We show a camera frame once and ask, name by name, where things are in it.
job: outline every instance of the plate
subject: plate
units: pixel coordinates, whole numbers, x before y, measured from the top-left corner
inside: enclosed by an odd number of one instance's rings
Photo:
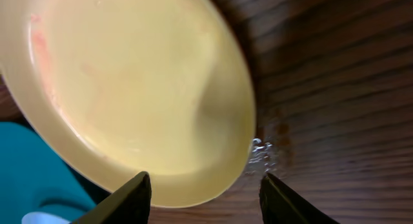
[[[152,205],[169,208],[209,201],[240,176],[254,95],[209,0],[1,2],[6,84],[79,173],[113,192],[147,171]]]

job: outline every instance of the black object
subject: black object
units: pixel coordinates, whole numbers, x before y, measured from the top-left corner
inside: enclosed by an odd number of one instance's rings
[[[151,195],[149,175],[141,172],[73,223],[147,224]],[[264,224],[337,223],[269,173],[261,181],[259,200]]]

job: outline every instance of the yellow plate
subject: yellow plate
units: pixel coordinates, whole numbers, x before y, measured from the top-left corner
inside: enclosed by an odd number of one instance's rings
[[[189,207],[242,173],[254,137],[246,63],[209,0],[0,0],[0,65],[44,140],[115,191]]]

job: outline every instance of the wood grain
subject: wood grain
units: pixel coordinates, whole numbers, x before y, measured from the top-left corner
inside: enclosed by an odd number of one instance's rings
[[[340,223],[413,223],[413,0],[213,1],[245,51],[284,182]],[[150,223],[261,223],[254,167]]]

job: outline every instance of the wooden table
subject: wooden table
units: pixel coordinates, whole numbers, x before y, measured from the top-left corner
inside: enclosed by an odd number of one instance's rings
[[[413,0],[213,0],[250,62],[276,172],[341,223],[413,223]],[[150,223],[262,223],[262,165]]]

